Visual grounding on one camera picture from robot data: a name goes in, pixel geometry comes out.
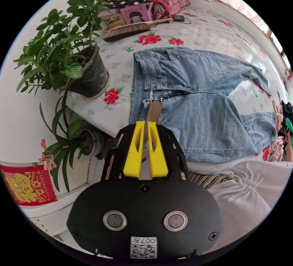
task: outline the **wooden brush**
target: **wooden brush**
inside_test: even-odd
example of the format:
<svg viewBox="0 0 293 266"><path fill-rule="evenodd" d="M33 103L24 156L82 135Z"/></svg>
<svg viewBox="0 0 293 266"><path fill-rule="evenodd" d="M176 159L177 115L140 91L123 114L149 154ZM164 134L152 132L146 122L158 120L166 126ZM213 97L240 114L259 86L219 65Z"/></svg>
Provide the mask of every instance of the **wooden brush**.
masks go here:
<svg viewBox="0 0 293 266"><path fill-rule="evenodd" d="M151 27L153 27L154 24L170 23L171 20L173 19L172 18L159 19L159 20L153 20L149 22L140 22L140 23L116 27L116 28L110 29L105 34L104 41L113 42L125 37L143 33L143 32L149 31Z"/></svg>

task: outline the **cartoon girl picture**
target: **cartoon girl picture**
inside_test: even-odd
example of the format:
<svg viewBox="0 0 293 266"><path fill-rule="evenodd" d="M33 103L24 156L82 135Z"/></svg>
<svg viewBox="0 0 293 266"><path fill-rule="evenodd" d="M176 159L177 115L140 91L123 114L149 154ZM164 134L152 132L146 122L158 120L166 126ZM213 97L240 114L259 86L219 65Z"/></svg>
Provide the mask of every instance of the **cartoon girl picture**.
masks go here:
<svg viewBox="0 0 293 266"><path fill-rule="evenodd" d="M130 23L133 24L133 23L139 23L139 22L145 22L142 18L142 14L141 12L138 12L138 11L134 11L134 12L131 12L129 14L129 18L130 18Z"/></svg>

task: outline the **red poster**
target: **red poster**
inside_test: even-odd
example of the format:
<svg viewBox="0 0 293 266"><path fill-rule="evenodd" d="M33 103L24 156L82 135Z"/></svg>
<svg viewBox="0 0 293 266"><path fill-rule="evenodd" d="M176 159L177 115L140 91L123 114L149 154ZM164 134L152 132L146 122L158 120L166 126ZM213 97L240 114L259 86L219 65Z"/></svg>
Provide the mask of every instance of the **red poster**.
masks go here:
<svg viewBox="0 0 293 266"><path fill-rule="evenodd" d="M57 201L49 171L43 165L36 168L0 165L0 169L18 205L37 206Z"/></svg>

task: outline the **plant pot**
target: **plant pot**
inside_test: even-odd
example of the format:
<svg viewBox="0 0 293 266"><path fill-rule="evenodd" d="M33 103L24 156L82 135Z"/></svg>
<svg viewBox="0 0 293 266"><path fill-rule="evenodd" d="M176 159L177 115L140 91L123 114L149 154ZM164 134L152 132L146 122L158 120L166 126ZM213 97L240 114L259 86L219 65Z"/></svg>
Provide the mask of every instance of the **plant pot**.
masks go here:
<svg viewBox="0 0 293 266"><path fill-rule="evenodd" d="M86 98L95 98L103 94L109 86L110 80L109 73L100 57L98 46L83 70L84 73L80 79L70 79L64 88Z"/></svg>
<svg viewBox="0 0 293 266"><path fill-rule="evenodd" d="M95 143L86 148L86 151L83 153L83 155L93 156L99 154L102 151L104 146L104 137L101 133L92 129L82 129L79 135L88 141L96 140Z"/></svg>

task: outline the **screw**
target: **screw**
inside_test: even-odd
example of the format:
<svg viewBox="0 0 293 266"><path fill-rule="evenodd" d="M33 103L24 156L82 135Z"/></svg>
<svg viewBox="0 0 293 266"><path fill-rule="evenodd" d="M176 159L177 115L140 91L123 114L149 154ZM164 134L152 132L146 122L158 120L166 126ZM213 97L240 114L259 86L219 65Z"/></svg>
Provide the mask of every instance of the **screw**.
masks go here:
<svg viewBox="0 0 293 266"><path fill-rule="evenodd" d="M81 239L81 234L77 230L75 230L73 234L77 239Z"/></svg>
<svg viewBox="0 0 293 266"><path fill-rule="evenodd" d="M213 241L214 239L216 239L218 237L218 233L217 232L212 232L209 236L208 239L210 241Z"/></svg>
<svg viewBox="0 0 293 266"><path fill-rule="evenodd" d="M97 154L96 155L96 158L98 159L98 160L103 160L103 154L102 153L99 153L99 154Z"/></svg>
<svg viewBox="0 0 293 266"><path fill-rule="evenodd" d="M141 189L141 191L142 191L143 193L147 193L147 192L150 191L150 187L149 187L148 185L142 185L142 186L140 187L140 189Z"/></svg>

